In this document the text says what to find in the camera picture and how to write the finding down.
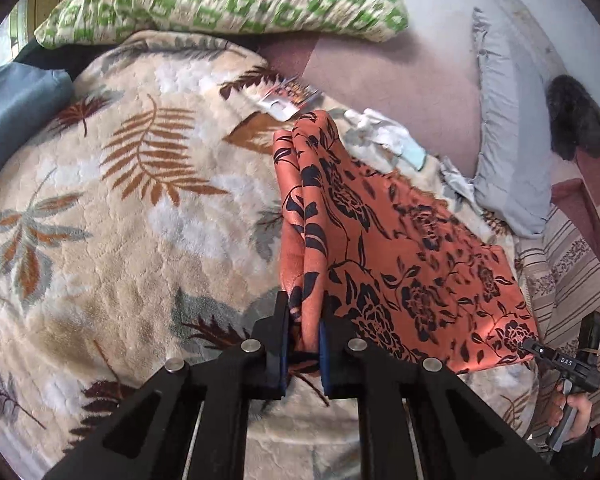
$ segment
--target human hand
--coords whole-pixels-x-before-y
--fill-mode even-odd
[[[562,383],[556,386],[546,407],[546,421],[549,426],[555,428],[562,420],[562,409],[564,403],[577,410],[576,418],[567,434],[567,440],[578,438],[587,432],[591,420],[591,401],[587,399],[586,393],[573,394],[565,398],[562,393]]]

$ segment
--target person's arm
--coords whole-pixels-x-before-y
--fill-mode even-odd
[[[547,424],[552,428],[562,420],[565,402],[578,410],[578,413],[567,435],[567,441],[562,445],[560,452],[552,457],[551,466],[563,478],[576,480],[584,476],[584,471],[589,466],[593,455],[595,438],[593,431],[589,429],[591,401],[584,393],[565,398],[562,394],[562,384],[558,384],[547,405]]]

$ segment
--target blue-gray fabric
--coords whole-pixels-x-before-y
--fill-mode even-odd
[[[0,67],[0,170],[69,104],[73,93],[64,70],[40,70],[16,62]]]
[[[505,25],[474,10],[482,141],[475,200],[520,237],[542,235],[551,202],[551,129],[531,54]]]

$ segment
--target leaf-patterned blanket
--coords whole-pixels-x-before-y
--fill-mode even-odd
[[[277,78],[226,41],[140,32],[94,61],[77,101],[0,172],[0,451],[21,478],[40,478],[167,358],[213,358],[272,313],[282,125],[254,101]],[[342,106],[316,104],[346,140]],[[408,176],[494,236],[445,196],[437,160]],[[498,242],[511,257],[511,236]],[[535,378],[512,365],[465,380],[522,434]],[[295,372],[285,399],[252,403],[246,478],[357,474],[356,404],[318,384]]]

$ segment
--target floral stripe pattern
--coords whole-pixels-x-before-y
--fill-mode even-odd
[[[323,308],[401,359],[456,372],[528,360],[536,324],[502,248],[430,194],[350,158],[326,112],[274,138],[282,286],[299,348],[316,351]]]

